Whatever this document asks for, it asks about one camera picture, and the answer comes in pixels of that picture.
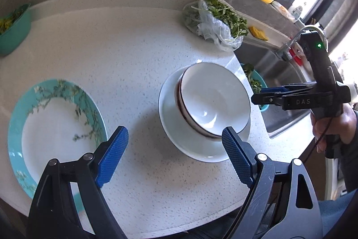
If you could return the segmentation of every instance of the hand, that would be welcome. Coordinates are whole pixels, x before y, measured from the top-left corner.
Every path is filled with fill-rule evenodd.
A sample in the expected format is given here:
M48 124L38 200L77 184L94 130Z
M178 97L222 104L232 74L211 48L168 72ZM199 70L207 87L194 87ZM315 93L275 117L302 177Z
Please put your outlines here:
M326 129L330 119L331 118L323 118L317 121L314 115L311 113L311 122L313 126L312 132L313 135L316 137L316 141ZM343 114L341 114L339 117L332 119L331 125L329 126L326 134L339 135L343 143L349 144L352 141L354 134L356 133L356 128L357 116L352 110L352 107L348 103L345 103L343 105ZM326 139L323 137L317 145L317 152L323 152L326 147L327 142Z

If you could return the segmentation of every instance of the bag of green vegetables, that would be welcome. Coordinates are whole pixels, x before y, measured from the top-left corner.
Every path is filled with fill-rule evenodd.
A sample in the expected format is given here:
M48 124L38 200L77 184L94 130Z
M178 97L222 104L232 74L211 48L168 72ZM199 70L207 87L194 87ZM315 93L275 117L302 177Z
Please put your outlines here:
M247 36L246 19L224 0L196 0L183 8L185 26L198 36L209 39L224 51L240 47Z

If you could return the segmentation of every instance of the sink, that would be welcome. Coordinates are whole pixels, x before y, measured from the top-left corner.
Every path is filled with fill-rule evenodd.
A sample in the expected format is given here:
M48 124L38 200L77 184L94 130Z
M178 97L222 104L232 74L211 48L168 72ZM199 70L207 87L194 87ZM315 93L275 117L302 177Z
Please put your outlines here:
M264 79L267 87L284 86L289 83L305 82L303 75L293 61L280 60L272 49L243 41L235 51L240 63L251 63ZM309 114L309 110L288 110L270 105L262 112L266 130L271 138L287 130L293 124Z

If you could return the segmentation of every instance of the faucet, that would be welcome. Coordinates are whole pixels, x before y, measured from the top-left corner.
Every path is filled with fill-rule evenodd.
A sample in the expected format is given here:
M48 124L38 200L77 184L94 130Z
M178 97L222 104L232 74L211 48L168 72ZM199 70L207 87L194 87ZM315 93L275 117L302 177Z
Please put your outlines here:
M324 34L324 32L319 28L316 27L314 25L306 25L304 26L302 29L300 29L300 31L296 34L296 36L294 36L292 38L291 41L289 41L288 43L283 43L283 45L277 49L275 51L275 55L279 58L282 59L284 61L290 61L292 59L291 54L289 53L289 49L291 48L291 46L296 43L296 41L299 39L299 37L301 36L301 33L305 32L305 31L316 31L318 32L321 40L323 41L323 45L326 48L326 50L328 50L328 40L326 35Z

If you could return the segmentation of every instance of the red object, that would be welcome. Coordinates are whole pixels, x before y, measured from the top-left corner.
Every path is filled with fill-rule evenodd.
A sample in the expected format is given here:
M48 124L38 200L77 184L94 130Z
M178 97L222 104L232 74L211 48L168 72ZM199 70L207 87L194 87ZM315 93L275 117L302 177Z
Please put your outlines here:
M291 54L293 60L299 65L302 66L303 65L303 61L300 57L296 56L294 50L292 48L289 49L289 53Z

